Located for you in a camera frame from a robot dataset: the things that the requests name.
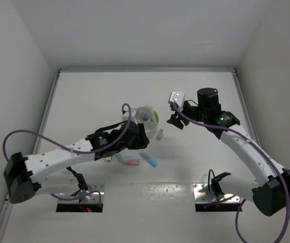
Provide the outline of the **blue highlighter marker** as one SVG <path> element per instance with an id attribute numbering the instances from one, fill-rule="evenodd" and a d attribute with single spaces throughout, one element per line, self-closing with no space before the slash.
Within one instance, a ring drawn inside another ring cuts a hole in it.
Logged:
<path id="1" fill-rule="evenodd" d="M 158 163 L 145 152 L 139 151 L 138 154 L 141 158 L 143 158 L 146 162 L 148 162 L 152 167 L 155 168 L 158 165 Z"/>

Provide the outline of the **yellow highlighter marker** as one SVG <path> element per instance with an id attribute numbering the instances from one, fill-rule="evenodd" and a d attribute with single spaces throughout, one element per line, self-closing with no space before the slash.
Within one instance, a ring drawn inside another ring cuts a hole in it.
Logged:
<path id="1" fill-rule="evenodd" d="M 151 122 L 156 124 L 156 119 L 155 119 L 155 114 L 154 114 L 153 107 L 147 104 L 146 108 L 147 108 L 147 110 L 148 110 L 148 112 L 149 112 L 149 114 L 151 116 Z"/>

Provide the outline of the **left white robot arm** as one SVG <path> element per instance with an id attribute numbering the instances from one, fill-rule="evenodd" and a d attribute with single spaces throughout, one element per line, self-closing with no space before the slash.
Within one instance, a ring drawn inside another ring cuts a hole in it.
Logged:
<path id="1" fill-rule="evenodd" d="M 23 203 L 45 187 L 46 178 L 68 167 L 112 157 L 122 150 L 145 149 L 149 145 L 143 124 L 133 121 L 100 128 L 93 134 L 69 145 L 46 153 L 23 155 L 12 154 L 7 160 L 4 179 L 12 204 Z"/>

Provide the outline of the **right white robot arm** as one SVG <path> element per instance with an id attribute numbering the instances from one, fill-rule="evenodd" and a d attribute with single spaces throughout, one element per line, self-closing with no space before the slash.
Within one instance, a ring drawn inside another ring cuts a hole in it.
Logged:
<path id="1" fill-rule="evenodd" d="M 199 89 L 197 98 L 198 104 L 192 106 L 184 93 L 171 92 L 168 103 L 174 114 L 167 122 L 179 129 L 189 123 L 207 128 L 235 152 L 255 177 L 255 181 L 249 182 L 223 172 L 210 180 L 210 194 L 216 198 L 234 194 L 253 202 L 266 216 L 290 206 L 290 169 L 267 155 L 234 114 L 222 110 L 217 89 Z"/>

